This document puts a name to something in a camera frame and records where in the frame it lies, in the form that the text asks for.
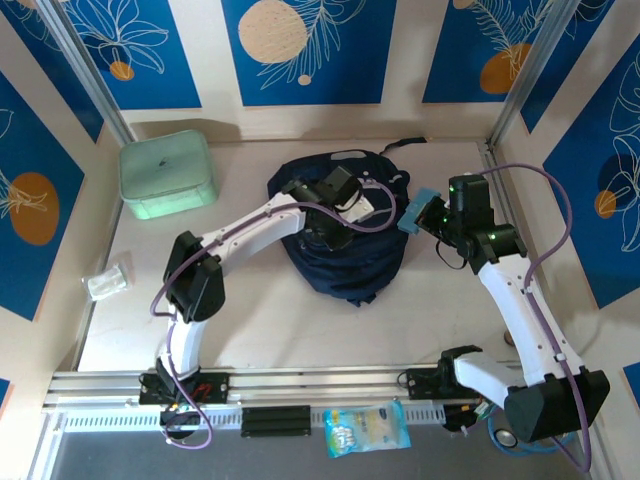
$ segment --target backpack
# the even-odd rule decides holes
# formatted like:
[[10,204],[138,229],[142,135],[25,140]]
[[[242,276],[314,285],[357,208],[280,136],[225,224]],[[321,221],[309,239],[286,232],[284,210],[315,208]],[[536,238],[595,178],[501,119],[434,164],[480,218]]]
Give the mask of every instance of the backpack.
[[[424,142],[423,139],[401,141],[382,153],[390,147],[418,141]],[[271,198],[290,180],[319,181],[338,166],[348,169],[358,178],[374,179],[389,187],[397,203],[393,226],[378,233],[356,232],[351,243],[334,251],[304,230],[283,238],[282,243],[293,264],[317,292],[347,300],[359,307],[362,302],[375,300],[376,293],[386,287],[400,269],[408,234],[395,225],[409,204],[409,174],[398,170],[391,160],[380,154],[347,150],[292,160],[282,165],[269,180],[267,190]],[[382,225],[390,213],[389,198],[381,190],[367,189],[365,192],[376,213],[361,225]]]

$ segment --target metal pole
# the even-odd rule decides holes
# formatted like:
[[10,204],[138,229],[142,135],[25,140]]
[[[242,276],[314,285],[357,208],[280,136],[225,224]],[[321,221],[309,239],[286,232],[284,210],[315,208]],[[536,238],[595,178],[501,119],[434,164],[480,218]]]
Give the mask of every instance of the metal pole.
[[511,90],[504,101],[504,107],[498,116],[498,120],[493,126],[491,135],[487,142],[491,150],[495,149],[507,130],[511,122],[518,116],[524,102],[529,97],[531,90],[538,81],[542,70],[547,64],[562,38],[564,30],[571,21],[576,8],[581,0],[547,0],[554,4],[551,6],[549,16],[546,18],[540,32],[533,42],[533,46],[527,55],[527,59],[520,69]]
[[82,86],[111,129],[118,143],[123,146],[135,141],[129,126],[111,95],[100,71],[87,51],[80,35],[58,0],[36,0],[38,12],[60,50],[78,76]]

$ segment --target plastic packet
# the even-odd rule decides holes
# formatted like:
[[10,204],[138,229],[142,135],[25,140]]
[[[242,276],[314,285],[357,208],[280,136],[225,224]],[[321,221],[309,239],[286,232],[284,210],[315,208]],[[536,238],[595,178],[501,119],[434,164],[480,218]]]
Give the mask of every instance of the plastic packet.
[[373,407],[326,410],[324,428],[331,458],[411,446],[404,410],[398,401]]
[[98,275],[83,277],[82,283],[94,302],[127,290],[131,286],[124,262],[114,263]]

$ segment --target green plastic box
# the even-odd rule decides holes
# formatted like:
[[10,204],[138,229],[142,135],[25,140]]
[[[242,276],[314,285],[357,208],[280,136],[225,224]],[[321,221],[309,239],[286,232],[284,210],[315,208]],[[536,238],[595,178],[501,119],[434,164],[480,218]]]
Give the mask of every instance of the green plastic box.
[[204,135],[186,130],[125,145],[120,195],[145,220],[213,203],[218,195]]

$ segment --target snack bag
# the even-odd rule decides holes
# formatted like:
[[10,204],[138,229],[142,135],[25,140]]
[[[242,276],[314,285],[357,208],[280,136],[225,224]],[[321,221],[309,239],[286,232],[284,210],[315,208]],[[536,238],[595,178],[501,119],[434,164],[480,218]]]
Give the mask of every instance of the snack bag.
[[404,410],[398,401],[374,407],[326,410],[324,428],[331,458],[411,446]]

